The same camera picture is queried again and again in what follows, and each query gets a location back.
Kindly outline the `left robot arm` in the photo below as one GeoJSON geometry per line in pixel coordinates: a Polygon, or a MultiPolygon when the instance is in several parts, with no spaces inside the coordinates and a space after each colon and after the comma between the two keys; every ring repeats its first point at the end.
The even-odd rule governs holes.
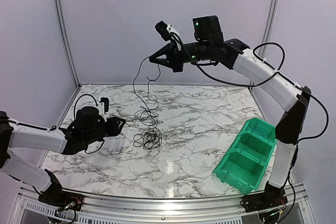
{"type": "Polygon", "coordinates": [[[109,99],[102,98],[95,106],[84,106],[75,113],[67,128],[44,128],[15,121],[1,112],[1,173],[31,185],[38,191],[39,201],[54,205],[81,202],[81,195],[63,190],[57,177],[16,155],[16,147],[47,150],[62,155],[86,152],[89,145],[104,142],[106,137],[121,133],[125,119],[106,117],[109,99]]]}

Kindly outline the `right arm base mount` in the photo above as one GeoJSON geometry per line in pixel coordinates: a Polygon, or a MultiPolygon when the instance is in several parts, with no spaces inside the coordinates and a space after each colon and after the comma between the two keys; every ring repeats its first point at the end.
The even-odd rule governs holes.
{"type": "Polygon", "coordinates": [[[288,202],[284,187],[278,188],[267,182],[264,191],[243,196],[240,205],[245,209],[245,212],[260,211],[284,205],[288,202]]]}

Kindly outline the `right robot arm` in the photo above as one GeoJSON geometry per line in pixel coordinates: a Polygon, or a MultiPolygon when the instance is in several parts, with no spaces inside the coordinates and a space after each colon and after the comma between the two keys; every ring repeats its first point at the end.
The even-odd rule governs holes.
{"type": "Polygon", "coordinates": [[[285,113],[275,127],[280,143],[270,178],[260,195],[260,203],[271,207],[280,199],[295,164],[302,141],[299,135],[309,100],[314,96],[308,87],[294,83],[239,39],[225,40],[217,16],[194,18],[193,25],[196,42],[184,44],[172,25],[158,22],[155,29],[169,44],[151,55],[150,62],[173,72],[181,72],[189,62],[198,68],[202,60],[210,60],[213,65],[221,63],[248,78],[252,82],[249,87],[261,87],[282,107],[285,113]]]}

